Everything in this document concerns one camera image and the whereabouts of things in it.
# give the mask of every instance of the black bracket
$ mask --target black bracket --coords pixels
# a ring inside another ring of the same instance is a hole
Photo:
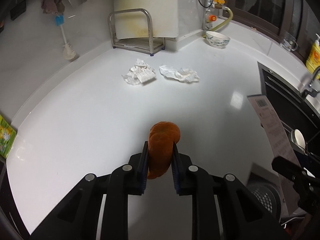
[[[192,240],[220,239],[219,206],[225,240],[286,240],[289,235],[232,174],[212,176],[173,146],[172,174],[179,195],[192,195]]]
[[[320,207],[320,179],[308,176],[303,168],[281,156],[274,158],[272,169],[294,183],[300,196],[298,206],[314,216]]]
[[[101,240],[128,239],[128,195],[142,195],[148,173],[148,143],[143,152],[111,174],[87,174],[56,205],[31,234],[30,240],[95,240],[104,194],[106,204]]]

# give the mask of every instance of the glass mug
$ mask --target glass mug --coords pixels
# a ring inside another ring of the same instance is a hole
[[[284,48],[286,51],[295,51],[298,48],[298,44],[296,42],[295,37],[293,37],[290,33],[285,32],[284,38],[280,43],[281,47]]]

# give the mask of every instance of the metal strainer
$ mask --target metal strainer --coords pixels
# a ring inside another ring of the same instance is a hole
[[[277,220],[280,219],[281,198],[275,186],[266,182],[251,182],[247,188]]]

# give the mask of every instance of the window frame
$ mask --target window frame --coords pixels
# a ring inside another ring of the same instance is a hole
[[[261,33],[269,36],[273,40],[280,42],[281,35],[285,31],[289,31],[292,12],[293,12],[293,0],[284,0],[284,10],[281,16],[281,26],[276,27],[272,23],[261,19],[260,17],[253,15],[251,13],[245,12],[235,7],[236,0],[225,0],[226,5],[233,11],[233,19],[237,22],[250,26],[257,29]],[[228,17],[227,12],[223,12],[223,16]]]
[[[306,46],[304,46],[305,41],[308,39],[306,28],[307,28],[307,20],[308,20],[308,3],[306,0],[302,0],[302,14],[300,20],[300,28],[298,30],[297,36],[297,44],[298,49],[294,51],[294,55],[296,55],[300,60],[305,62],[309,56],[310,51]]]

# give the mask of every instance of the paper receipt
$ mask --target paper receipt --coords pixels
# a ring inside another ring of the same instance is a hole
[[[257,113],[266,131],[274,157],[282,156],[300,166],[299,161],[290,145],[287,134],[282,126],[275,109],[264,95],[249,96],[248,100]],[[279,174],[280,184],[289,215],[298,208],[299,194],[293,189],[293,182]]]

